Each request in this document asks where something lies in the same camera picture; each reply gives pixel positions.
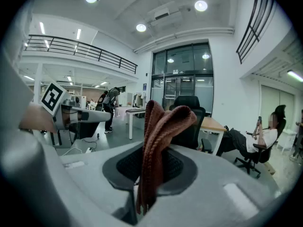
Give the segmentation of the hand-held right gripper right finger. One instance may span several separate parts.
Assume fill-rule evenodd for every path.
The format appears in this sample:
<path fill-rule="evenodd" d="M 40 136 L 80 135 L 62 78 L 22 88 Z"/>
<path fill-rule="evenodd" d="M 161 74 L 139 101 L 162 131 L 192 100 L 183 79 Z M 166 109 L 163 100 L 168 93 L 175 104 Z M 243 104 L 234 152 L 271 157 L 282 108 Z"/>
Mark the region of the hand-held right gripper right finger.
<path fill-rule="evenodd" d="M 197 177 L 182 193 L 158 197 L 140 227 L 262 227 L 278 211 L 282 196 L 229 161 L 172 145 L 192 159 Z"/>

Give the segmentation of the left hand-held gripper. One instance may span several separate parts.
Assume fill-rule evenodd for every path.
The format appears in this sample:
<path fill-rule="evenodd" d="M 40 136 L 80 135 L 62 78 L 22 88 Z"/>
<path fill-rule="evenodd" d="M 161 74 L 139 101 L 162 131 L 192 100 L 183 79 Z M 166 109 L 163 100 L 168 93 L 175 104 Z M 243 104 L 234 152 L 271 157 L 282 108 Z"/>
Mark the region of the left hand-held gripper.
<path fill-rule="evenodd" d="M 55 148 L 71 148 L 74 133 L 70 125 L 77 122 L 107 122 L 111 113 L 76 107 L 72 95 L 55 82 L 51 82 L 41 96 L 41 105 L 48 113 L 49 130 Z"/>

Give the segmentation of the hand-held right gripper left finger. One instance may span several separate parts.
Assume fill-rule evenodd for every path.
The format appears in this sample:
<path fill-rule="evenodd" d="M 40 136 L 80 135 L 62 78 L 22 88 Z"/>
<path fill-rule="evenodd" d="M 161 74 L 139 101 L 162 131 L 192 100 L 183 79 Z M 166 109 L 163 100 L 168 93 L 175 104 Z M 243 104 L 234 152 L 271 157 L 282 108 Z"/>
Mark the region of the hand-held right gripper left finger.
<path fill-rule="evenodd" d="M 19 130 L 0 133 L 1 208 L 21 227 L 129 227 L 137 224 L 132 190 L 108 180 L 118 148 L 59 156 Z"/>

